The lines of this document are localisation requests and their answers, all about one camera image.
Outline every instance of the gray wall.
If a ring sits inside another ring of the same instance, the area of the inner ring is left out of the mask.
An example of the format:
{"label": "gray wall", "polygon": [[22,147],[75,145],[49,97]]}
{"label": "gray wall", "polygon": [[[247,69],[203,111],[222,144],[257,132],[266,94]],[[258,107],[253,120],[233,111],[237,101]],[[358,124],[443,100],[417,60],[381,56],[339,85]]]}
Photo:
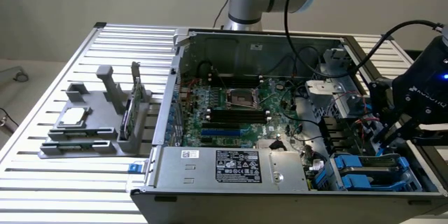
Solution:
{"label": "gray wall", "polygon": [[[225,0],[0,0],[0,58],[66,61],[97,21],[211,26]],[[291,29],[381,34],[417,18],[448,23],[447,0],[317,0],[291,16]],[[225,12],[222,24],[227,17]],[[283,29],[282,14],[266,14],[266,29]],[[421,49],[435,34],[409,28],[405,48]]]}

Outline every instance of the floor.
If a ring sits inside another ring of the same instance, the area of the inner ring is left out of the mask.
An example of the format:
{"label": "floor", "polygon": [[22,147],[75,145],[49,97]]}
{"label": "floor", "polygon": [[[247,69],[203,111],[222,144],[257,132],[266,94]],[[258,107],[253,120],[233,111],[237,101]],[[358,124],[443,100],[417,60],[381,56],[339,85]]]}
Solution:
{"label": "floor", "polygon": [[[13,77],[10,81],[0,80],[0,107],[21,123],[66,66],[66,62],[0,59],[0,71],[18,65],[25,68],[30,75],[30,81],[17,82]],[[0,148],[9,139],[10,137],[0,132]]]}

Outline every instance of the blue pcie slot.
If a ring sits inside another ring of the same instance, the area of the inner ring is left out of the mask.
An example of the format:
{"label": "blue pcie slot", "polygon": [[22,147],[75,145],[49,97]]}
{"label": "blue pcie slot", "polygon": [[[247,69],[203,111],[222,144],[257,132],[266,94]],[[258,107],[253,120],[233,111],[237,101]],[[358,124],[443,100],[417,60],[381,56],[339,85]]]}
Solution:
{"label": "blue pcie slot", "polygon": [[230,131],[230,130],[202,130],[203,136],[242,136],[242,131]]}

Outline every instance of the power supply label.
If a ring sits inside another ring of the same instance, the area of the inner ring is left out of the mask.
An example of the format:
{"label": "power supply label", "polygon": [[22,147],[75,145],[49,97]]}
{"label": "power supply label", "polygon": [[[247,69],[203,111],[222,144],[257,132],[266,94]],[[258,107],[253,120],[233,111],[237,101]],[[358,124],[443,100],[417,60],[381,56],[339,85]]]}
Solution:
{"label": "power supply label", "polygon": [[262,183],[259,152],[217,151],[217,181]]}

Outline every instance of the aluminum extrusion table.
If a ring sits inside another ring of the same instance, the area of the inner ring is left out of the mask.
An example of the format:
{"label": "aluminum extrusion table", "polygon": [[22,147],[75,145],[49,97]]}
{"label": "aluminum extrusion table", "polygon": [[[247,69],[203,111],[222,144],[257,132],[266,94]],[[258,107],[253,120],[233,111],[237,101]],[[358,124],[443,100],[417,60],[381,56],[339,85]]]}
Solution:
{"label": "aluminum extrusion table", "polygon": [[[0,151],[0,223],[147,223],[126,191],[127,171],[131,163],[146,160],[150,155],[175,54],[175,30],[119,24],[93,29]],[[353,36],[367,53],[381,39],[377,35]],[[130,90],[133,61],[142,63],[143,84],[154,92],[141,157],[39,159],[41,144],[66,105],[65,90],[70,83],[82,81],[89,90],[105,90],[95,75],[99,65],[105,64],[114,66],[114,79]],[[413,59],[397,42],[389,40],[373,62],[386,77],[395,78],[405,73]],[[447,160],[448,150],[439,152]],[[135,175],[135,179],[135,183],[142,183],[145,175]],[[426,223],[448,222],[448,213],[438,218],[447,219],[427,219]],[[409,223],[423,223],[423,219]]]}

